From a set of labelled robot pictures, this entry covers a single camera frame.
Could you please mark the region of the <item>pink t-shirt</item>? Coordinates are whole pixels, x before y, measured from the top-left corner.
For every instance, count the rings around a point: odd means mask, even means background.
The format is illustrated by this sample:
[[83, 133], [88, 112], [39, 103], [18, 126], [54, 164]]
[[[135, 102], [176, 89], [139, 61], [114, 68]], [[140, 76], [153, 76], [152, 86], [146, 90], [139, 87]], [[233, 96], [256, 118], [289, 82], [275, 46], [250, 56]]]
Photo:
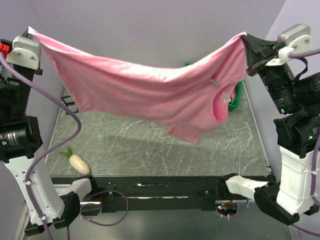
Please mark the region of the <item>pink t-shirt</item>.
[[[33, 28], [28, 32], [42, 45], [57, 75], [74, 100], [79, 112], [106, 112], [166, 124], [166, 133], [196, 143], [202, 135], [215, 130], [224, 120], [208, 116], [185, 117], [179, 113], [177, 93], [183, 89], [180, 68], [161, 68], [96, 56], [71, 47]], [[242, 38], [233, 36], [222, 47], [198, 60], [202, 62], [244, 63], [246, 51]]]

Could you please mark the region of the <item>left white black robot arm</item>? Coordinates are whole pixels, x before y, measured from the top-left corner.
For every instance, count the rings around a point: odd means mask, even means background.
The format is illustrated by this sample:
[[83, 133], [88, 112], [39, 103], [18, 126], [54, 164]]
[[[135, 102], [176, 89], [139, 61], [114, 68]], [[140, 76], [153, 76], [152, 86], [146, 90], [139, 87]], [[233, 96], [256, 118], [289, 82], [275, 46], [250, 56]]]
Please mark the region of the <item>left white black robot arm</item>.
[[81, 211], [81, 200], [95, 200], [99, 188], [89, 167], [71, 149], [65, 156], [80, 171], [65, 191], [57, 193], [43, 149], [38, 119], [26, 114], [35, 75], [41, 75], [41, 45], [25, 31], [14, 40], [0, 41], [0, 160], [15, 177], [29, 209], [27, 236], [68, 229]]

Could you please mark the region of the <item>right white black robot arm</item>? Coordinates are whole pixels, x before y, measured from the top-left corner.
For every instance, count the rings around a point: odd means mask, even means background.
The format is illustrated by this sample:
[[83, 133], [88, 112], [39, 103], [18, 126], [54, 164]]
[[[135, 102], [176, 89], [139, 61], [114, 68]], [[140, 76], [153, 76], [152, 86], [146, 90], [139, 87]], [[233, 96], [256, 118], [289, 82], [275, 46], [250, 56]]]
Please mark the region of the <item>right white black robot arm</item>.
[[307, 63], [315, 55], [311, 37], [276, 41], [243, 37], [247, 74], [258, 75], [276, 109], [283, 114], [274, 120], [281, 153], [279, 182], [263, 182], [231, 173], [220, 178], [218, 193], [223, 199], [239, 195], [254, 200], [266, 215], [290, 226], [300, 215], [313, 215], [320, 209], [316, 199], [317, 161], [320, 150], [320, 75], [306, 76], [306, 70], [293, 74], [288, 61]]

